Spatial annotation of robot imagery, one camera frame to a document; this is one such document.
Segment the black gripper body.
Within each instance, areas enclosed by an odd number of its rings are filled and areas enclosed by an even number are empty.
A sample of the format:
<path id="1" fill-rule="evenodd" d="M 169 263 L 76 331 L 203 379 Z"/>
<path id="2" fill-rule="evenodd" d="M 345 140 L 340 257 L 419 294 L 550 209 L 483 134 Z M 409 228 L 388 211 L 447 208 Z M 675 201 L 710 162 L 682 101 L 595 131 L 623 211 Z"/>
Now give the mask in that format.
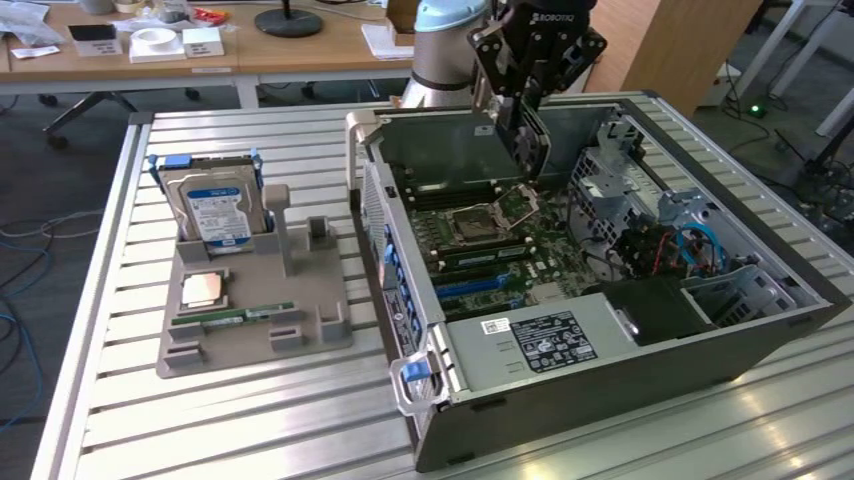
<path id="1" fill-rule="evenodd" d="M 550 56 L 560 33 L 576 38 L 590 28 L 594 1 L 509 1 L 503 24 L 522 24 L 530 29 L 528 59 L 532 63 L 530 88 L 536 87 L 535 70 Z"/>

